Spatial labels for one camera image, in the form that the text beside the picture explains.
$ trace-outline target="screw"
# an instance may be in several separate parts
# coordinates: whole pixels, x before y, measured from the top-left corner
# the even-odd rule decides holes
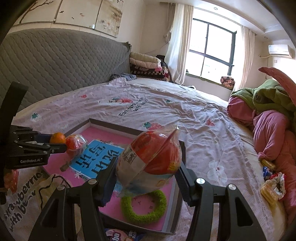
[[[234,184],[229,184],[228,187],[230,190],[233,190],[233,191],[237,188]]]
[[[59,191],[64,190],[64,189],[65,189],[64,185],[58,185],[57,186],[57,190],[59,190]]]
[[[198,178],[198,179],[196,179],[196,182],[199,184],[204,184],[205,180],[203,178]]]
[[[90,184],[90,185],[94,185],[94,184],[96,184],[96,179],[94,179],[94,178],[89,179],[89,184]]]

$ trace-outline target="headboard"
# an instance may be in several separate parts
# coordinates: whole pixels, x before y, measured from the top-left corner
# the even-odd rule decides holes
[[[45,98],[129,73],[131,45],[59,28],[8,34],[0,45],[0,105],[12,81],[29,86],[19,111]]]

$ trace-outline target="fuzzy green ring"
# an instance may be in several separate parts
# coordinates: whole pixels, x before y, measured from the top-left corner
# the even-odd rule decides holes
[[[156,207],[153,212],[147,215],[137,215],[131,206],[131,197],[121,198],[121,209],[123,215],[132,224],[148,224],[159,220],[165,213],[166,210],[166,197],[161,190],[156,190],[148,195],[152,196],[156,200]]]

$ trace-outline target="green blanket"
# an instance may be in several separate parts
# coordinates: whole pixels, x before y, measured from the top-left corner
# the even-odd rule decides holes
[[[231,96],[243,99],[258,114],[266,110],[276,110],[287,116],[296,130],[296,107],[283,87],[275,80],[266,80],[258,88],[244,88],[232,92]]]

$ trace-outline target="window frame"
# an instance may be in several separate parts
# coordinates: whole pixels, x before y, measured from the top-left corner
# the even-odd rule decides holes
[[[212,60],[215,60],[215,61],[217,61],[217,62],[220,62],[220,63],[222,63],[222,64],[227,65],[227,66],[228,66],[228,73],[227,73],[227,75],[231,76],[232,68],[233,68],[233,66],[234,66],[234,65],[233,65],[233,58],[234,58],[235,38],[236,38],[236,33],[237,33],[237,31],[232,32],[232,31],[230,31],[230,30],[228,30],[228,29],[225,29],[225,28],[220,27],[220,26],[218,26],[218,25],[215,25],[215,24],[213,24],[213,23],[205,22],[205,21],[203,21],[203,20],[199,20],[199,19],[196,19],[196,18],[193,18],[192,20],[193,20],[193,21],[200,21],[200,22],[202,22],[202,23],[206,23],[206,24],[207,24],[207,36],[206,36],[206,41],[205,41],[205,50],[204,50],[204,53],[201,53],[201,52],[198,52],[198,51],[195,51],[195,50],[191,50],[191,49],[189,49],[189,52],[196,53],[196,54],[202,55],[202,56],[204,57],[204,60],[203,60],[203,62],[202,62],[202,70],[203,70],[203,66],[204,66],[204,63],[205,63],[205,57],[207,57],[207,58],[210,58],[210,59],[212,59]],[[219,58],[216,58],[216,57],[214,57],[214,56],[211,56],[211,55],[206,54],[206,51],[207,51],[207,39],[208,39],[208,36],[209,36],[209,26],[210,26],[210,25],[212,25],[212,26],[214,26],[214,27],[217,27],[217,28],[220,28],[220,29],[222,29],[222,30],[225,30],[225,31],[227,31],[227,32],[229,32],[229,33],[232,34],[232,39],[231,39],[231,52],[230,52],[230,60],[229,60],[229,62],[226,62],[226,61],[224,61],[224,60],[222,60],[222,59],[219,59]]]

